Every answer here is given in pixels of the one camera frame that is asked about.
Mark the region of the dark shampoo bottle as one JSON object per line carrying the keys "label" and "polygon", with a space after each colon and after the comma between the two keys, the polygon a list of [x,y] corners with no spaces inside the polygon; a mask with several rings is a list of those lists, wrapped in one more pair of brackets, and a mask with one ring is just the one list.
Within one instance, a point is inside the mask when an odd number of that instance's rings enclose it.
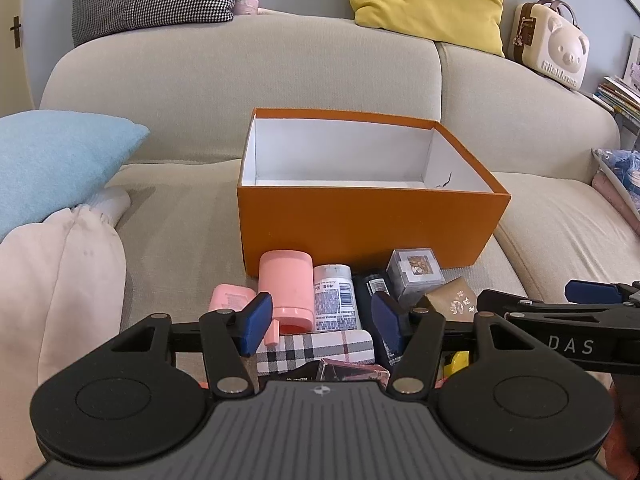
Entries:
{"label": "dark shampoo bottle", "polygon": [[372,318],[371,298],[376,292],[393,293],[393,286],[385,271],[355,274],[352,277],[360,324],[372,337],[375,363],[392,370],[401,355],[390,351],[375,327]]}

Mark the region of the clear acrylic cube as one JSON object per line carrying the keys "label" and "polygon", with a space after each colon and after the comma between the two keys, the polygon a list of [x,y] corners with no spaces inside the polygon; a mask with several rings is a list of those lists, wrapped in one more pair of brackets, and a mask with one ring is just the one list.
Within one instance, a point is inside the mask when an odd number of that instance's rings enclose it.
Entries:
{"label": "clear acrylic cube", "polygon": [[412,307],[430,290],[445,284],[431,248],[395,249],[386,273],[401,307]]}

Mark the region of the plaid glasses case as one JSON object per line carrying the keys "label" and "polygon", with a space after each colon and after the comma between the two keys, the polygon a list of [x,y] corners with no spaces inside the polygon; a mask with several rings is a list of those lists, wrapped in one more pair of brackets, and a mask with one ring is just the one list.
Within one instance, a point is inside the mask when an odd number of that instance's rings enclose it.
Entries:
{"label": "plaid glasses case", "polygon": [[366,330],[284,335],[277,344],[259,346],[257,374],[283,374],[321,359],[374,364],[372,337]]}

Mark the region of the white labelled bottle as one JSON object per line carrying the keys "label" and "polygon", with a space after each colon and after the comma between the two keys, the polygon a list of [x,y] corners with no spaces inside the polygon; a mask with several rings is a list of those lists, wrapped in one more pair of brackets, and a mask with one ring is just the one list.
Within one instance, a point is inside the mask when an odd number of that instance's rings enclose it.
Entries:
{"label": "white labelled bottle", "polygon": [[314,267],[314,331],[360,330],[352,270],[344,264]]}

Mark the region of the pink cup holder container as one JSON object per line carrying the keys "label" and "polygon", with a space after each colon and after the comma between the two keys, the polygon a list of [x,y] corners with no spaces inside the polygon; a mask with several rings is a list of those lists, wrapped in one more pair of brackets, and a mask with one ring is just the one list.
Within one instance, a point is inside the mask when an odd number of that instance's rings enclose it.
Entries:
{"label": "pink cup holder container", "polygon": [[283,335],[314,330],[314,265],[306,252],[265,252],[259,260],[258,290],[270,293],[273,306],[265,346],[276,346]]}

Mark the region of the brown jewelry box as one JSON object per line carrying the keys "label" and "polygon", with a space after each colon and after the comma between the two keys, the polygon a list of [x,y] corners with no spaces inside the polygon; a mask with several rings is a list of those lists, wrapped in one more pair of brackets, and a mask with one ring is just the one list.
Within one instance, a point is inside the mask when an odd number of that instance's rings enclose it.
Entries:
{"label": "brown jewelry box", "polygon": [[455,278],[426,292],[423,299],[450,322],[472,323],[477,312],[476,293],[464,278]]}

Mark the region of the dark illustrated card box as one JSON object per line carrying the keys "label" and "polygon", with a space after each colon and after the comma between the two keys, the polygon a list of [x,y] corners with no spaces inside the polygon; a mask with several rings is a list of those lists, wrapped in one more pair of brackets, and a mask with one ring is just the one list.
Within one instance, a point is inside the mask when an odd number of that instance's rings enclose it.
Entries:
{"label": "dark illustrated card box", "polygon": [[385,389],[390,380],[390,372],[378,364],[321,359],[316,379],[318,382],[364,382],[365,380],[373,380]]}

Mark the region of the yellow tape measure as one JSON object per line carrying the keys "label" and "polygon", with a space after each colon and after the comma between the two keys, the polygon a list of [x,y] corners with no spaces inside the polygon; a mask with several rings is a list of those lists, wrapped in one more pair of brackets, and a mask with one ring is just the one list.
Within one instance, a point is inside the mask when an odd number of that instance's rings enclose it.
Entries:
{"label": "yellow tape measure", "polygon": [[444,366],[444,377],[449,378],[451,375],[464,370],[470,365],[470,352],[458,351],[452,355],[450,360]]}

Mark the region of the small pink bottle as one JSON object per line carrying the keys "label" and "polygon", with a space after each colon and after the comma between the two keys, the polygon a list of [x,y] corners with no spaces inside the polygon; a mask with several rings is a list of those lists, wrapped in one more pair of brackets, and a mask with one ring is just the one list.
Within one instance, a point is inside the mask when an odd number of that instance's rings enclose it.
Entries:
{"label": "small pink bottle", "polygon": [[209,311],[242,311],[256,297],[254,289],[232,284],[219,284],[209,301]]}

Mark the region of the orange cardboard box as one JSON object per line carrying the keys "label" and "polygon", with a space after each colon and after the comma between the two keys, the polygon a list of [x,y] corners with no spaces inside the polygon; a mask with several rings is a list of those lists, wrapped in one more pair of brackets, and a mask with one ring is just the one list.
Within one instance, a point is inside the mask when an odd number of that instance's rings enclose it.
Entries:
{"label": "orange cardboard box", "polygon": [[253,110],[236,196],[249,276],[276,249],[368,270],[431,248],[472,266],[511,199],[436,120],[306,108]]}

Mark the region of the pink cream blanket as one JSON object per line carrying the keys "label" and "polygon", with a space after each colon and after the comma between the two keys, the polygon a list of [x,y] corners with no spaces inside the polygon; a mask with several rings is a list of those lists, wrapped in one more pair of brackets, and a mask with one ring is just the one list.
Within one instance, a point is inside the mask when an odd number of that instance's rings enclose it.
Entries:
{"label": "pink cream blanket", "polygon": [[130,205],[123,188],[104,188],[1,242],[2,478],[43,461],[29,419],[37,388],[119,331],[126,256],[115,226]]}

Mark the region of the stack of books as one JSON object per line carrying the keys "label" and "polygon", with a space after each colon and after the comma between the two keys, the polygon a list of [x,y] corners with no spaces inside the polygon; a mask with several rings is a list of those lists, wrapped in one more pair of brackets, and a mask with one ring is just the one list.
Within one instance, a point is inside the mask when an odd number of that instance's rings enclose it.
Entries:
{"label": "stack of books", "polygon": [[639,95],[627,86],[620,77],[607,76],[594,94],[612,107],[615,113],[624,116],[636,127],[639,125]]}

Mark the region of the beige sofa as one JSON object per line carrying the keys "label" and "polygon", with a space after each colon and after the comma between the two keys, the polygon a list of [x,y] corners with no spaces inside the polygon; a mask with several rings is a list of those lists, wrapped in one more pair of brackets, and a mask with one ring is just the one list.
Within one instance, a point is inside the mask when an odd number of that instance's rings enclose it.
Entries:
{"label": "beige sofa", "polygon": [[45,110],[118,116],[149,137],[119,170],[132,206],[118,232],[127,257],[122,325],[154,312],[203,314],[219,284],[245,285],[240,175],[299,184],[310,212],[365,226],[388,197],[343,206],[343,186],[454,186],[433,179],[430,134],[296,122],[264,136],[258,108],[358,110],[431,119],[510,194],[472,266],[447,272],[472,289],[548,302],[578,280],[635,281],[639,237],[591,184],[595,148],[617,148],[613,118],[580,94],[505,58],[366,29],[346,20],[243,16],[93,40],[63,56]]}

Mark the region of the cream bear suitcase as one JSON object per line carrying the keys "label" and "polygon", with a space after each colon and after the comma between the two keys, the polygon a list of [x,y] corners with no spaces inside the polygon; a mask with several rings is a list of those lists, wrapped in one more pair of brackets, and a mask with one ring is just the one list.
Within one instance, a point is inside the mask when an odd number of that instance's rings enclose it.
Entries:
{"label": "cream bear suitcase", "polygon": [[506,55],[564,87],[579,90],[590,41],[563,0],[537,0],[516,7]]}

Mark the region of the light blue cushion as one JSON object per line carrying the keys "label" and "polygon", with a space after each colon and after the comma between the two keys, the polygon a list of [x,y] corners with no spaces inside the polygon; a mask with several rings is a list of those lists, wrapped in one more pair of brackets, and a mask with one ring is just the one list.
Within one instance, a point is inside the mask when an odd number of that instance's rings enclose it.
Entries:
{"label": "light blue cushion", "polygon": [[150,134],[129,119],[69,110],[1,118],[1,235],[82,203]]}

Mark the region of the pink plush toy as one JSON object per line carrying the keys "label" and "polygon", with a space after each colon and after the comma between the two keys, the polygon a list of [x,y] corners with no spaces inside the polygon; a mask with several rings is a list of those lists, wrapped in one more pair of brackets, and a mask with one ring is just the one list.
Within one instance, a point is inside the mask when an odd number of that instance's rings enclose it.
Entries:
{"label": "pink plush toy", "polygon": [[256,15],[259,12],[259,0],[235,0],[234,15]]}

